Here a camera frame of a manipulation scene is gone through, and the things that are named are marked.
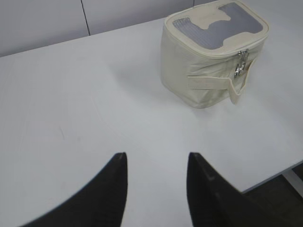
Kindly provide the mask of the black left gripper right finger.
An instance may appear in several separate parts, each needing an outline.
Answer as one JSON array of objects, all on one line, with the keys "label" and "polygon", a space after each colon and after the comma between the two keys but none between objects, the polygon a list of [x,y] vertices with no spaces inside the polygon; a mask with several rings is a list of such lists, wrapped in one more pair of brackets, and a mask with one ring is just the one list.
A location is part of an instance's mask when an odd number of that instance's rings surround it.
[{"label": "black left gripper right finger", "polygon": [[199,153],[188,156],[187,201],[195,227],[303,225],[303,199],[284,176],[242,193]]}]

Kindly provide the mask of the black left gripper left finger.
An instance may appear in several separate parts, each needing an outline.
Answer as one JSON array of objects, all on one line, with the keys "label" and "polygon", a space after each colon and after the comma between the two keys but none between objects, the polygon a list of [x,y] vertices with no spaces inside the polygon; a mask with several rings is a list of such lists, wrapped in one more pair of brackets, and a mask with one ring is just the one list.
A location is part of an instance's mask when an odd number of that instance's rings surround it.
[{"label": "black left gripper left finger", "polygon": [[126,153],[116,153],[75,195],[27,227],[119,227],[128,190]]}]

